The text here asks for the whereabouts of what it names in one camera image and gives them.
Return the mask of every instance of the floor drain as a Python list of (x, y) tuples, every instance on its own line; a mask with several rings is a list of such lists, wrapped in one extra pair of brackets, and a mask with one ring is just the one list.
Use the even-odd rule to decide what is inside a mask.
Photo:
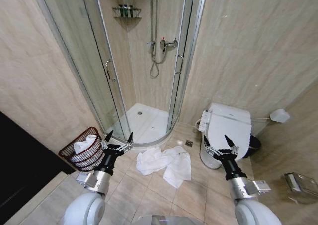
[(189, 146), (189, 147), (192, 147), (193, 141), (187, 140), (187, 141), (185, 142), (185, 144), (186, 144), (187, 146)]

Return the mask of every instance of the corner shelf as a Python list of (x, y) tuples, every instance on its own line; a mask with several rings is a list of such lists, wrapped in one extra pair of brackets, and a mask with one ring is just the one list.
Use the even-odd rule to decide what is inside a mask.
[(141, 19), (139, 13), (141, 9), (135, 8), (132, 5), (119, 5), (118, 7), (113, 7), (114, 18), (122, 19)]

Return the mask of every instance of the white towel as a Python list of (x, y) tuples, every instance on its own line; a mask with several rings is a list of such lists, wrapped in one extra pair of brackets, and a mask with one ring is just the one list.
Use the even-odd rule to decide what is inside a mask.
[(86, 150), (88, 147), (90, 147), (96, 139), (96, 135), (88, 135), (86, 137), (86, 141), (84, 142), (75, 142), (74, 143), (74, 150), (75, 154), (81, 153), (84, 150)]
[(184, 180), (191, 180), (190, 155), (181, 146), (166, 149), (163, 153), (160, 147), (139, 153), (136, 169), (143, 175), (167, 167), (163, 178), (175, 188), (179, 188)]

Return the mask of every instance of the laundry basket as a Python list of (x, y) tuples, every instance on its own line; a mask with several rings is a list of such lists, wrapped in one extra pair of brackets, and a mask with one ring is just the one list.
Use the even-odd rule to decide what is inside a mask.
[[(93, 144), (81, 153), (75, 154), (74, 143), (85, 141), (88, 135), (97, 135)], [(66, 159), (79, 171), (86, 172), (93, 170), (104, 158), (104, 153), (101, 147), (101, 137), (98, 130), (95, 127), (88, 128), (67, 146), (61, 149), (59, 151), (59, 156)]]

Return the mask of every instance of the beige tile floor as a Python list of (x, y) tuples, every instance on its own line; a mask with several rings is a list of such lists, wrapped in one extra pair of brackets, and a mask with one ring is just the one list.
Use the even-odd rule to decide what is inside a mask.
[[(193, 146), (185, 146), (186, 140), (193, 141)], [(164, 169), (148, 176), (139, 173), (135, 167), (137, 155), (131, 151), (118, 158), (100, 224), (129, 225), (139, 216), (156, 214), (194, 217), (206, 225), (237, 225), (225, 172), (204, 166), (199, 156), (200, 143), (200, 133), (193, 132), (190, 125), (178, 123), (165, 146), (182, 145), (191, 157), (192, 180), (184, 181), (179, 189), (162, 178)], [(240, 161), (239, 166), (252, 178), (249, 159)], [(85, 192), (68, 176), (21, 224), (61, 225), (68, 204)]]

